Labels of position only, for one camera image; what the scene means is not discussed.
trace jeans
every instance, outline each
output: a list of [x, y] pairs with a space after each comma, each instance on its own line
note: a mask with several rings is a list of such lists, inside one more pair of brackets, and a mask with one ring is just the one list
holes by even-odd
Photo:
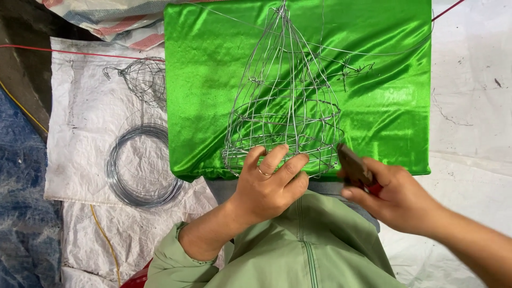
[[[206, 184], [214, 195], [217, 204], [224, 203], [227, 199], [233, 195], [237, 189], [238, 180], [206, 180]], [[347, 199], [341, 197], [339, 192], [343, 188], [343, 183], [339, 182], [314, 182], [309, 181], [308, 190], [317, 192], [319, 194], [338, 198], [341, 202], [347, 205], [350, 209], [354, 210], [357, 214], [361, 215], [368, 222], [372, 223], [377, 232], [380, 232], [380, 224], [377, 219], [373, 218], [368, 211], [363, 209], [356, 203], [349, 202]]]

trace person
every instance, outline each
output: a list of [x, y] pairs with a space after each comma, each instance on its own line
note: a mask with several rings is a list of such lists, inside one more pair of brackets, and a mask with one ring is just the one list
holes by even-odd
[[[300, 170], [308, 155], [275, 171], [287, 152], [252, 148], [233, 195], [164, 237], [145, 287], [403, 287], [377, 227], [335, 197], [307, 190]], [[397, 231], [444, 244], [487, 286], [512, 286], [511, 238], [443, 207], [404, 168], [364, 162], [382, 191], [345, 187], [344, 198]], [[233, 255], [219, 271], [214, 262], [232, 238]]]

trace red wire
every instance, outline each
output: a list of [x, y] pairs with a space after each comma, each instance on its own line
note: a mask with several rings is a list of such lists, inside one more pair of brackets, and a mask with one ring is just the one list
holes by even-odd
[[444, 10], [443, 12], [441, 12], [441, 14], [437, 15], [436, 17], [434, 17], [434, 19], [432, 19], [432, 22], [434, 22], [437, 18], [443, 16], [446, 12], [452, 10], [453, 8], [455, 8], [455, 6], [459, 5], [462, 2], [464, 2], [464, 0], [459, 0], [459, 2], [453, 4], [450, 8]]
[[3, 45], [0, 45], [0, 48], [2, 48], [2, 47], [14, 47], [14, 48], [32, 49], [32, 50], [40, 50], [40, 51], [60, 52], [60, 53], [79, 54], [79, 55], [90, 55], [90, 56], [114, 57], [114, 58], [125, 58], [125, 59], [142, 59], [142, 58], [138, 58], [138, 57], [106, 55], [106, 54], [96, 54], [96, 53], [83, 53], [83, 52], [72, 52], [72, 51], [54, 50], [54, 49], [48, 49], [48, 48], [38, 48], [38, 47], [30, 47], [30, 46], [14, 45], [14, 44], [3, 44]]
[[[437, 15], [432, 19], [432, 22], [437, 20], [439, 17], [443, 16], [448, 11], [455, 8], [460, 3], [464, 2], [464, 0], [459, 0], [457, 3], [451, 5], [448, 9], [441, 12], [441, 14]], [[83, 52], [72, 52], [72, 51], [64, 51], [64, 50], [54, 50], [54, 49], [47, 49], [47, 48], [38, 48], [38, 47], [30, 47], [30, 46], [23, 46], [23, 45], [14, 45], [14, 44], [3, 44], [0, 45], [0, 48], [2, 47], [14, 47], [14, 48], [23, 48], [23, 49], [32, 49], [32, 50], [40, 50], [40, 51], [50, 51], [50, 52], [59, 52], [59, 53], [69, 53], [69, 54], [79, 54], [79, 55], [90, 55], [90, 56], [102, 56], [102, 57], [113, 57], [113, 58], [124, 58], [124, 59], [142, 59], [138, 57], [128, 57], [128, 56], [118, 56], [118, 55], [106, 55], [106, 54], [96, 54], [96, 53], [83, 53]]]

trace left hand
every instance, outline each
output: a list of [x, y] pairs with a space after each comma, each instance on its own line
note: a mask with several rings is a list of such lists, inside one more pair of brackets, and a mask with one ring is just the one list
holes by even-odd
[[274, 172], [288, 150], [288, 145], [279, 145], [266, 155], [265, 147], [256, 146], [245, 157], [237, 190], [225, 203], [244, 225], [279, 216], [308, 188], [309, 177], [301, 172], [309, 162], [307, 154], [293, 156]]

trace small wire cage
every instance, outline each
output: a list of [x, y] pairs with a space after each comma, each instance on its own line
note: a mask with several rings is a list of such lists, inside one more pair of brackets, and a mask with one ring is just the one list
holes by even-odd
[[108, 70], [117, 70], [129, 91], [141, 102], [155, 108], [165, 107], [165, 62], [160, 57], [147, 57], [133, 61], [124, 69], [105, 67], [103, 74], [110, 80]]
[[321, 57], [309, 49], [289, 15], [286, 1], [269, 9], [235, 97], [222, 155], [237, 176], [247, 152], [258, 145], [267, 150], [289, 146], [278, 168], [294, 155], [308, 153], [304, 170], [310, 177], [337, 164], [334, 147], [344, 137], [341, 110]]

